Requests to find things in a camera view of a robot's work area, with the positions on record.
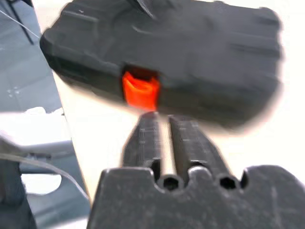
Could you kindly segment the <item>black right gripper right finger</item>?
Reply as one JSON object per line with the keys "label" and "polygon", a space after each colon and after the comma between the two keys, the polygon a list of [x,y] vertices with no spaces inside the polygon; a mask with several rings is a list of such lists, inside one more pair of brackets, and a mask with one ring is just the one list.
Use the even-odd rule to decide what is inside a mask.
{"label": "black right gripper right finger", "polygon": [[214,179],[231,176],[217,147],[196,121],[181,115],[171,115],[168,120],[176,171],[184,182],[190,181],[192,167],[207,169]]}

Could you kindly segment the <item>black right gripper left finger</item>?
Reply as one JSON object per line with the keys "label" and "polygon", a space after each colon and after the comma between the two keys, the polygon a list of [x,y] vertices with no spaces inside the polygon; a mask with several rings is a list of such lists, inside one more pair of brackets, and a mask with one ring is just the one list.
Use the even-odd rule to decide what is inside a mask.
{"label": "black right gripper left finger", "polygon": [[146,167],[152,170],[154,180],[161,175],[161,137],[157,113],[140,116],[127,140],[122,156],[123,167]]}

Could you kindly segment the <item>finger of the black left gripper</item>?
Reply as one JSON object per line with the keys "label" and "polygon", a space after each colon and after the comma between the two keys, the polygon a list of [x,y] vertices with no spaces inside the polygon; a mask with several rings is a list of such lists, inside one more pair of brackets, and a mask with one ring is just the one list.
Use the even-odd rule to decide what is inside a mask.
{"label": "finger of the black left gripper", "polygon": [[149,17],[154,18],[153,0],[128,0],[128,2],[133,7],[147,14]]}

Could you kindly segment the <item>black plastic tool case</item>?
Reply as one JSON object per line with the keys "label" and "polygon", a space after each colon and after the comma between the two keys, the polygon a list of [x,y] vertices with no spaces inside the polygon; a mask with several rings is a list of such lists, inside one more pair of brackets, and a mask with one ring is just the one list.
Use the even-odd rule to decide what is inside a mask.
{"label": "black plastic tool case", "polygon": [[126,71],[156,74],[157,111],[240,126],[279,86],[281,21],[269,8],[153,0],[154,18],[128,0],[72,0],[40,39],[68,84],[127,104]]}

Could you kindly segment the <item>orange tool case latch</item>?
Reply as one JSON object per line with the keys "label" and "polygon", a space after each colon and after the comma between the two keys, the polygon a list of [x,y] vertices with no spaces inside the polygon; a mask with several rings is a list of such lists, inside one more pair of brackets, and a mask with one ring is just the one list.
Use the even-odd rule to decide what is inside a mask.
{"label": "orange tool case latch", "polygon": [[122,76],[124,99],[129,106],[146,111],[156,111],[160,83],[154,73],[140,74],[126,71]]}

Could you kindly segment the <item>brown cardboard table cover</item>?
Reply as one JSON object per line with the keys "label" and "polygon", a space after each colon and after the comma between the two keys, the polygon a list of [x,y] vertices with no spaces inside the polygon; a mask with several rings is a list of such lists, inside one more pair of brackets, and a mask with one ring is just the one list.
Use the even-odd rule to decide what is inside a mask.
{"label": "brown cardboard table cover", "polygon": [[[287,0],[224,0],[230,5],[275,11],[281,21],[281,86],[268,107],[242,126],[224,127],[200,121],[198,126],[217,146],[231,174],[241,178],[246,167],[275,165],[305,187],[305,45],[303,11]],[[140,111],[100,98],[92,92],[54,80],[90,200],[101,172],[122,164],[122,150]]]}

